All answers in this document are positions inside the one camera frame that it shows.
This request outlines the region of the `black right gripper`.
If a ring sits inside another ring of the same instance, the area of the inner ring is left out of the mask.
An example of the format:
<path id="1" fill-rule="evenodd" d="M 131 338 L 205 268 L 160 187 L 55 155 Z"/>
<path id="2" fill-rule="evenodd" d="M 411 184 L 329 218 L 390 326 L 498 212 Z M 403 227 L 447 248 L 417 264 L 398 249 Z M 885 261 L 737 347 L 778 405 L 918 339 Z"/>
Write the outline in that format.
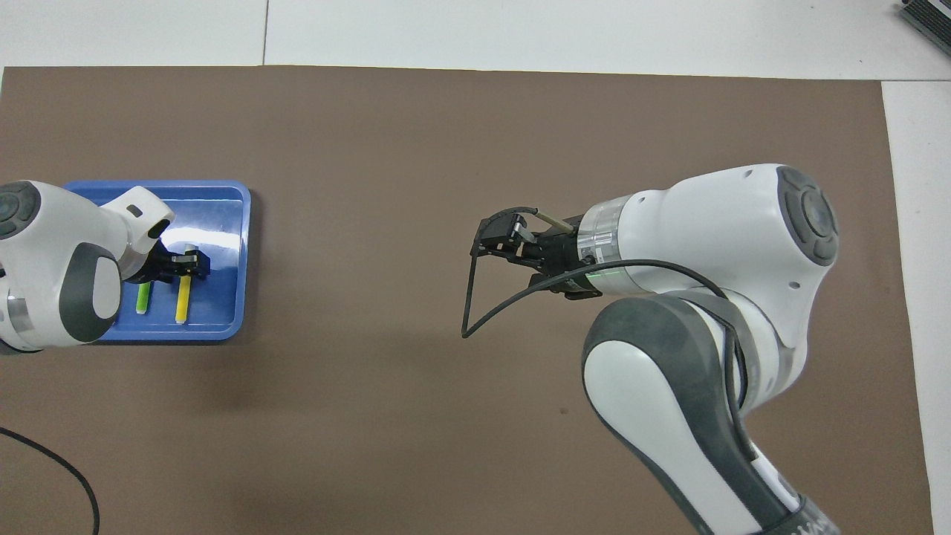
<path id="1" fill-rule="evenodd" d="M 522 213 L 496 213 L 483 218 L 473 237 L 473 258 L 499 256 L 506 259 L 519 255 L 533 261 L 537 274 L 532 275 L 529 285 L 560 276 L 565 272 L 580 270 L 594 264 L 594 260 L 581 257 L 574 231 L 549 228 L 543 233 L 530 233 Z M 584 300 L 602 296 L 587 275 L 577 275 L 545 288 L 552 294 L 562 294 L 568 300 Z"/>

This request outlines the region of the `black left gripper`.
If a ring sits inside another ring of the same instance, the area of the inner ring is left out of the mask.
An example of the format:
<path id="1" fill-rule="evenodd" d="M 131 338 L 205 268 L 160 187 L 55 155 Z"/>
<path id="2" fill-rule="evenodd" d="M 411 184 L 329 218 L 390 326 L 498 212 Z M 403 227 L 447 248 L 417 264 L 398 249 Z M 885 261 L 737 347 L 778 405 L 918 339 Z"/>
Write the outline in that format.
<path id="1" fill-rule="evenodd" d="M 205 279 L 210 274 L 210 257 L 203 251 L 190 251 L 189 275 Z M 146 260 L 138 271 L 138 284 L 158 281 L 171 284 L 176 276 L 187 275 L 187 255 L 170 253 L 162 241 L 157 241 L 147 254 Z"/>

